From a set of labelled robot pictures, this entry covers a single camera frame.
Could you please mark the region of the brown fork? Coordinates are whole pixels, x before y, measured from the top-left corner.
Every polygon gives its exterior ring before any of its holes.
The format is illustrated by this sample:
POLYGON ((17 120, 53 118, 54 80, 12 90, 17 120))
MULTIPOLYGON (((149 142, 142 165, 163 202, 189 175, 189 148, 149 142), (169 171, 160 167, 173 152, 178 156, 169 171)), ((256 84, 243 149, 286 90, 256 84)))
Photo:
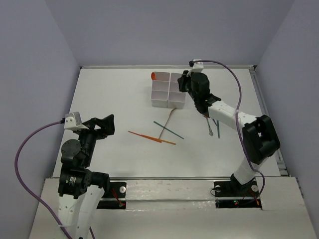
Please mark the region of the brown fork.
MULTIPOLYGON (((170 111, 169 116, 168 116, 168 118, 167 118, 167 120, 166 120, 166 122, 165 122, 164 127, 166 127, 166 126, 167 126, 167 124, 169 123, 169 120, 170 120, 170 118, 171 118, 171 116, 172 116, 172 114, 173 114, 173 112, 174 112, 175 110, 176 110, 176 108, 173 108, 173 109, 170 111)), ((160 133, 160 135, 159 135, 158 139, 160 139, 160 138, 161 138, 161 136, 162 136, 163 132, 164 132, 164 128, 162 128, 161 133, 160 133)))

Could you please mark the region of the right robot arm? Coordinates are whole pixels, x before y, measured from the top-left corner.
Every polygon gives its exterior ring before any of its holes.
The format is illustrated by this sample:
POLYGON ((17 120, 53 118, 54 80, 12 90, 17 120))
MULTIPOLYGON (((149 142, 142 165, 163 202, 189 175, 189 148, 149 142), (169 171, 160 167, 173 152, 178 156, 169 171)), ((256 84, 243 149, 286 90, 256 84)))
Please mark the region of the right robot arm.
POLYGON ((264 161, 281 146, 271 118, 249 115, 229 106, 210 92, 209 79, 203 73, 185 70, 177 82, 179 90, 193 99, 199 113, 237 131, 244 159, 231 175, 229 189, 234 195, 243 194, 264 161))

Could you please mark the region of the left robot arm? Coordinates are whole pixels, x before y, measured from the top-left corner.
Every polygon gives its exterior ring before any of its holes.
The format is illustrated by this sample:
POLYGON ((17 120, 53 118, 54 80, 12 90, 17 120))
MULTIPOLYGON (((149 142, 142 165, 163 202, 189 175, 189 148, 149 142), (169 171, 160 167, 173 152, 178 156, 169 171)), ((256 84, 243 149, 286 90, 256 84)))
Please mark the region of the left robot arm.
POLYGON ((115 133, 114 115, 82 122, 78 112, 65 116, 65 130, 78 135, 61 147, 58 218, 73 239, 86 239, 100 199, 110 192, 107 173, 89 170, 96 142, 115 133))

